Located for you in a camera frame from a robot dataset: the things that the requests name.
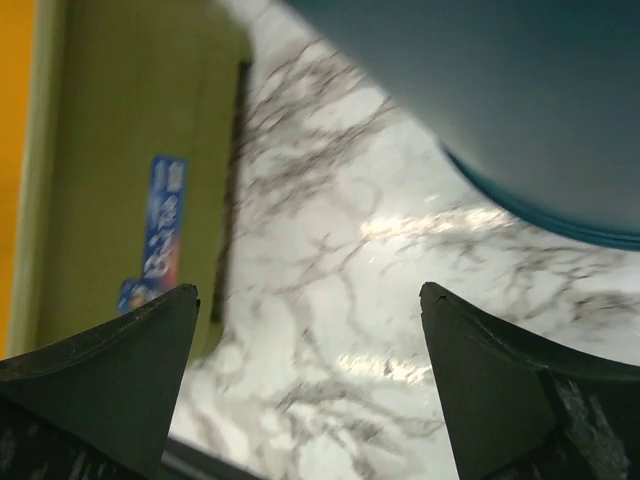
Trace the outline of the teal plastic bucket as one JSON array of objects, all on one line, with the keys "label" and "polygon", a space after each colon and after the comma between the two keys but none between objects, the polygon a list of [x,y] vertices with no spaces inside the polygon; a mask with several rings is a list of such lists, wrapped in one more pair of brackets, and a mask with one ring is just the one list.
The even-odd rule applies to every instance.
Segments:
[{"label": "teal plastic bucket", "polygon": [[635,1],[295,1],[522,220],[639,247]]}]

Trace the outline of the yellow plastic bin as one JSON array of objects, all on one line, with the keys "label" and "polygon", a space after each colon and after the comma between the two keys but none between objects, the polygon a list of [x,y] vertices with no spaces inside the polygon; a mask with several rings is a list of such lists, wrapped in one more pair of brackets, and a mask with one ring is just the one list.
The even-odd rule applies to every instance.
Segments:
[{"label": "yellow plastic bin", "polygon": [[9,353],[36,3],[1,0],[1,356]]}]

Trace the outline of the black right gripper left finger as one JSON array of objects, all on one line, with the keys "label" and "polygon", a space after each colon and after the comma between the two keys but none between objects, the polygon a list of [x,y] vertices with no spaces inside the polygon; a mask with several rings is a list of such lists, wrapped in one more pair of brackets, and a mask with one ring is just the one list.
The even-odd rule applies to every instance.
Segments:
[{"label": "black right gripper left finger", "polygon": [[196,287],[182,284],[2,361],[2,478],[154,478],[199,306]]}]

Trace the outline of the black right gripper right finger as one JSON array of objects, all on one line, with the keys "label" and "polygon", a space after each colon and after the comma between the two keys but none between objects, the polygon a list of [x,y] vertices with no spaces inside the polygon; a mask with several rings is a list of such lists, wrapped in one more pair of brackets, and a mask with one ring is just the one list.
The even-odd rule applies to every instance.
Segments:
[{"label": "black right gripper right finger", "polygon": [[638,367],[548,340],[434,282],[420,303],[460,478],[638,478]]}]

